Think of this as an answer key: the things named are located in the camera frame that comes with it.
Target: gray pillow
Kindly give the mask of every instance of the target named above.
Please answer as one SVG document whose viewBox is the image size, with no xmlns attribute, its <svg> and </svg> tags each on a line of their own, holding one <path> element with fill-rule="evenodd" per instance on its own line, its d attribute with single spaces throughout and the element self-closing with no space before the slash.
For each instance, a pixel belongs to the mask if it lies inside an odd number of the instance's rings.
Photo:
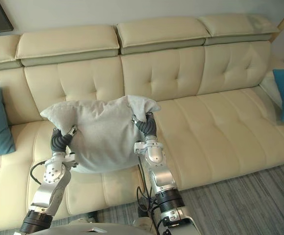
<svg viewBox="0 0 284 235">
<path fill-rule="evenodd" d="M 138 164 L 134 143 L 143 135 L 131 122 L 135 114 L 146 121 L 145 113 L 160 110 L 154 100 L 127 95 L 109 102 L 66 101 L 41 112 L 66 134 L 73 125 L 78 132 L 69 145 L 79 162 L 74 171 L 99 173 L 132 167 Z"/>
</svg>

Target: sofa armrest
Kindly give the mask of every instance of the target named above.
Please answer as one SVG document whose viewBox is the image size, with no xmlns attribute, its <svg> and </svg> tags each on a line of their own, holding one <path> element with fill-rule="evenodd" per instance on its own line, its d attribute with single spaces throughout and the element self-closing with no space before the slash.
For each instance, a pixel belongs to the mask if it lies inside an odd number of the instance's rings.
<svg viewBox="0 0 284 235">
<path fill-rule="evenodd" d="M 275 82 L 273 69 L 284 70 L 284 62 L 277 58 L 275 55 L 271 56 L 270 65 L 264 79 L 260 83 L 260 87 L 280 108 L 282 108 L 283 102 L 277 84 Z"/>
</svg>

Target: seat cushion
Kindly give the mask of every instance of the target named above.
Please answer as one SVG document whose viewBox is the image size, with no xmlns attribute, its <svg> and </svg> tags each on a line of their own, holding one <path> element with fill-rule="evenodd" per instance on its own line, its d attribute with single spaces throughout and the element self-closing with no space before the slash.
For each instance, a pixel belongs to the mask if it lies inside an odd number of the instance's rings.
<svg viewBox="0 0 284 235">
<path fill-rule="evenodd" d="M 180 189 L 284 163 L 281 110 L 259 86 L 159 104 L 159 139 Z"/>
<path fill-rule="evenodd" d="M 21 226 L 39 186 L 30 178 L 29 171 L 36 163 L 51 157 L 53 127 L 49 121 L 12 126 L 17 151 L 0 156 L 0 230 Z M 33 172 L 40 182 L 44 170 L 39 166 Z M 99 174 L 72 172 L 55 219 L 134 202 L 136 187 L 141 185 L 137 166 Z"/>
</svg>

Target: leather upholstery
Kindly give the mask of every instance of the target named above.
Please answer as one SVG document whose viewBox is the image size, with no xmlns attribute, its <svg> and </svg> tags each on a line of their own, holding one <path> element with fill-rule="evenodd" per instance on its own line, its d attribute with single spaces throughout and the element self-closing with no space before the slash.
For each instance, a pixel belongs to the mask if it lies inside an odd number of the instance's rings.
<svg viewBox="0 0 284 235">
<path fill-rule="evenodd" d="M 39 112 L 66 100 L 109 101 L 123 96 L 119 57 L 32 66 L 24 71 Z"/>
<path fill-rule="evenodd" d="M 9 124 L 42 120 L 27 85 L 24 67 L 0 70 L 0 87 Z"/>
<path fill-rule="evenodd" d="M 206 46 L 198 94 L 256 86 L 267 71 L 269 58 L 267 41 Z"/>
<path fill-rule="evenodd" d="M 115 56 L 118 48 L 112 26 L 86 25 L 24 33 L 18 44 L 16 58 L 22 59 L 25 66 L 32 66 L 49 64 L 50 56 L 53 56 L 52 63 Z M 81 54 L 83 52 L 88 52 L 86 57 Z"/>
<path fill-rule="evenodd" d="M 252 87 L 261 82 L 269 58 L 269 42 L 123 55 L 124 92 L 161 101 Z"/>
<path fill-rule="evenodd" d="M 129 54 L 202 45 L 209 37 L 194 17 L 162 17 L 117 25 L 121 53 Z"/>
<path fill-rule="evenodd" d="M 16 144 L 16 152 L 0 156 L 0 230 L 21 225 L 38 187 L 29 170 L 51 154 L 53 125 L 39 113 L 59 101 L 108 101 L 124 94 L 159 101 L 162 110 L 155 113 L 158 138 L 179 189 L 284 163 L 281 101 L 271 72 L 284 65 L 271 57 L 269 42 L 239 42 L 264 40 L 272 28 L 261 18 L 255 17 L 260 24 L 248 28 L 244 27 L 249 23 L 248 16 L 222 16 L 203 20 L 211 35 L 198 39 L 199 30 L 194 28 L 202 24 L 193 18 L 184 19 L 191 22 L 184 28 L 166 18 L 154 23 L 162 32 L 151 27 L 150 20 L 140 21 L 139 27 L 129 24 L 126 30 L 130 30 L 121 33 L 122 37 L 128 36 L 122 38 L 123 45 L 128 46 L 122 49 L 137 44 L 131 49 L 161 51 L 66 63 L 66 59 L 87 59 L 92 50 L 115 50 L 115 32 L 108 26 L 108 32 L 98 37 L 85 26 L 76 31 L 62 29 L 54 34 L 51 30 L 22 37 L 19 58 L 34 57 L 31 63 L 53 64 L 0 70 L 5 109 Z M 261 38 L 254 34 L 258 31 Z M 202 44 L 208 37 L 224 44 L 178 48 L 188 43 L 186 39 L 198 39 Z M 50 40 L 60 43 L 46 46 Z M 167 46 L 177 48 L 163 50 Z M 43 172 L 43 167 L 35 169 L 40 180 Z M 141 179 L 137 167 L 91 175 L 72 172 L 55 219 L 133 202 L 138 185 Z"/>
<path fill-rule="evenodd" d="M 159 138 L 181 189 L 284 163 L 281 111 L 259 86 L 159 105 Z"/>
<path fill-rule="evenodd" d="M 232 13 L 201 16 L 198 19 L 211 35 L 205 45 L 268 40 L 272 33 L 279 32 L 267 18 L 258 14 Z"/>
<path fill-rule="evenodd" d="M 124 93 L 156 101 L 196 95 L 204 57 L 203 47 L 121 56 Z"/>
<path fill-rule="evenodd" d="M 22 65 L 15 59 L 20 35 L 0 36 L 0 70 L 18 68 Z"/>
</svg>

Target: robotic arm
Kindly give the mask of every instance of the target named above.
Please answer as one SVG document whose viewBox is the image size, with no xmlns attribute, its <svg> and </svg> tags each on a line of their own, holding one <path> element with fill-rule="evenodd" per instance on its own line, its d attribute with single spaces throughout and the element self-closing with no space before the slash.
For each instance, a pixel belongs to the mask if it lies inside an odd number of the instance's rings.
<svg viewBox="0 0 284 235">
<path fill-rule="evenodd" d="M 134 151 L 142 154 L 146 163 L 149 179 L 161 210 L 161 220 L 163 226 L 167 227 L 163 234 L 200 235 L 166 165 L 163 145 L 157 140 L 153 114 L 146 114 L 146 119 L 147 122 L 141 122 L 135 116 L 132 117 L 132 121 L 145 137 L 145 142 L 135 143 Z"/>
<path fill-rule="evenodd" d="M 43 182 L 34 194 L 32 204 L 20 228 L 23 234 L 31 234 L 50 227 L 71 179 L 70 169 L 78 164 L 74 159 L 74 153 L 66 155 L 66 147 L 76 131 L 77 128 L 74 126 L 62 136 L 60 130 L 53 129 L 50 142 L 52 157 L 45 162 Z"/>
<path fill-rule="evenodd" d="M 166 165 L 166 156 L 163 145 L 158 142 L 156 123 L 153 114 L 147 114 L 147 122 L 132 121 L 144 133 L 145 142 L 137 142 L 134 151 L 143 155 L 147 165 L 149 179 L 161 211 L 163 226 L 160 230 L 163 235 L 201 235 L 194 220 L 179 193 L 175 180 Z M 124 225 L 91 223 L 83 225 L 59 226 L 49 229 L 53 217 L 57 213 L 62 201 L 64 190 L 71 179 L 70 169 L 76 167 L 74 153 L 66 155 L 66 147 L 70 144 L 76 126 L 62 136 L 60 130 L 54 129 L 51 138 L 52 157 L 45 162 L 46 171 L 43 182 L 33 197 L 29 212 L 27 213 L 20 232 L 14 235 L 66 235 L 85 232 L 119 234 L 149 235 L 150 233 Z"/>
</svg>

